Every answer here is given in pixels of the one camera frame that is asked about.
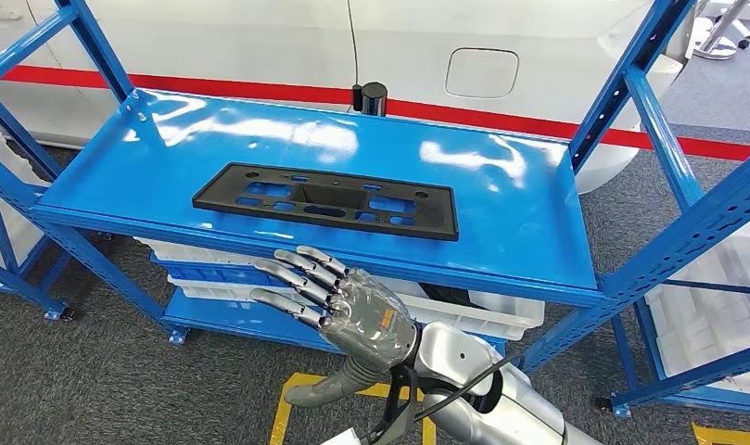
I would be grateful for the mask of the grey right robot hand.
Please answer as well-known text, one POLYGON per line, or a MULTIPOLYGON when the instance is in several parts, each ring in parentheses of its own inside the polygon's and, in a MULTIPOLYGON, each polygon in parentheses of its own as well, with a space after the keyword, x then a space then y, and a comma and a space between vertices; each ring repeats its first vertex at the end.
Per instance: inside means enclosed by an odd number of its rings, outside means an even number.
POLYGON ((321 310, 265 288, 252 289, 252 299, 316 330, 347 355, 342 367, 320 382, 289 388, 288 403, 315 408, 368 389, 413 352, 416 322, 397 295, 365 270, 310 246, 278 249, 272 259, 258 259, 254 266, 321 310))

